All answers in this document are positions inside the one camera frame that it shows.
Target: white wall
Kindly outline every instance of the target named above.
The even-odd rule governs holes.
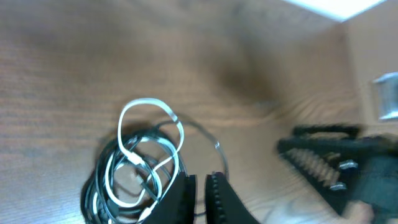
[[[385,0],[286,0],[337,21],[345,21]]]

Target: metal spring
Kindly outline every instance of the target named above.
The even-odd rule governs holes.
[[[308,174],[323,182],[324,187],[331,187],[337,183],[340,172],[330,167],[325,160],[309,149],[291,149],[287,151],[298,166],[307,171]]]

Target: wood grain surface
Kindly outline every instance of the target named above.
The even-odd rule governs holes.
[[[274,150],[294,124],[359,122],[345,42],[341,24],[280,0],[0,1],[0,223],[83,223],[96,156],[143,96],[219,138],[261,223],[348,222]],[[190,129],[182,156],[201,199],[220,160]]]

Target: ridged black edge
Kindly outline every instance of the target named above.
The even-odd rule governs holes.
[[[330,124],[330,125],[301,125],[294,127],[294,136],[303,136],[315,133],[345,133],[349,139],[356,139],[361,131],[360,125]]]
[[[207,175],[205,205],[207,224],[259,224],[221,172]]]

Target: coiled cable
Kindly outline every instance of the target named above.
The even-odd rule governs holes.
[[[153,128],[142,129],[133,132],[130,135],[121,135],[121,121],[125,112],[139,104],[152,104],[161,107],[171,117],[171,121],[164,121]],[[176,124],[180,132],[180,143],[176,146],[173,141],[163,133],[160,128],[167,124]],[[81,210],[87,223],[90,224],[125,224],[125,223],[142,223],[142,221],[150,215],[153,208],[162,200],[168,189],[173,184],[175,176],[179,172],[188,175],[180,156],[179,150],[183,143],[184,133],[183,125],[190,125],[199,130],[206,138],[208,138],[218,151],[224,165],[224,174],[229,177],[228,162],[218,140],[210,134],[205,128],[194,121],[181,122],[177,115],[165,103],[158,99],[143,98],[130,102],[123,109],[118,126],[118,137],[106,145],[101,153],[93,175],[83,189],[81,197]],[[158,144],[169,157],[162,162],[154,159],[149,155],[143,155],[136,151],[140,142],[154,142]],[[164,167],[168,161],[174,161],[174,171],[172,174]],[[133,166],[135,169],[145,171],[148,176],[146,181],[141,179],[142,190],[139,198],[134,203],[125,203],[120,201],[114,195],[114,173],[122,166]],[[160,181],[157,172],[163,172],[168,179],[166,190],[163,191],[163,184]],[[142,202],[143,196],[148,193],[150,200]],[[126,217],[128,222],[122,221],[120,217]]]

